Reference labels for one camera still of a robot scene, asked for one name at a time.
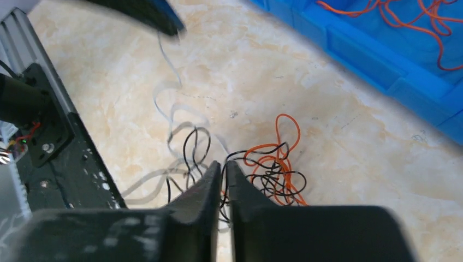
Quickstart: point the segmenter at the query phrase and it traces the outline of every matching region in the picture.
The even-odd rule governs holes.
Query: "beige tile floor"
[[[185,86],[161,95],[164,109],[202,111],[232,151],[274,142],[275,116],[293,115],[302,140],[292,159],[310,204],[387,206],[423,261],[463,261],[462,147],[246,1],[172,3],[189,31],[164,47]],[[29,17],[120,190],[165,168],[168,125],[152,92],[175,75],[156,34],[67,2],[43,1]],[[281,130],[294,139],[290,124]],[[210,156],[224,153],[214,145]],[[166,198],[164,189],[145,207]],[[230,261],[229,235],[219,242],[219,261]]]

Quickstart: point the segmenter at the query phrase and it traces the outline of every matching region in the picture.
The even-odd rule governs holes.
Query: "screw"
[[[43,188],[48,187],[48,181],[47,180],[41,181],[40,186],[43,187]]]

